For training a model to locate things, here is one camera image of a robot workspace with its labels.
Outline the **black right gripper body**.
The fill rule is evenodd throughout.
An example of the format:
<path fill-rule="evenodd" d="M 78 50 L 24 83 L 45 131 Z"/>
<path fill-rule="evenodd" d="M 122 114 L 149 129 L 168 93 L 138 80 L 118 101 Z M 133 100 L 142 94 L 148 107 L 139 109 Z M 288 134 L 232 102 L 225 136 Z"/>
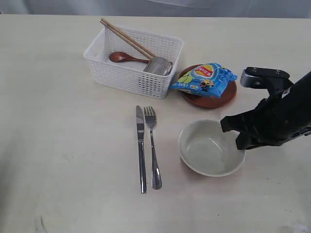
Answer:
<path fill-rule="evenodd" d="M 251 110 L 250 136 L 280 146 L 311 131 L 311 86 L 293 84 L 285 90 L 269 91 Z"/>

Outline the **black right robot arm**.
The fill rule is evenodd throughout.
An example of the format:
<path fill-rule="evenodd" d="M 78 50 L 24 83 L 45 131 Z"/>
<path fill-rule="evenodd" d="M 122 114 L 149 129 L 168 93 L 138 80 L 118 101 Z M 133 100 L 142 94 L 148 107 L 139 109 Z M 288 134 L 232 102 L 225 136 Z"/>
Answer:
<path fill-rule="evenodd" d="M 223 132 L 237 131 L 236 146 L 251 150 L 264 146 L 281 146 L 311 133 L 311 74 L 296 83 L 283 70 L 247 67 L 241 75 L 244 87 L 268 90 L 255 109 L 221 121 Z"/>

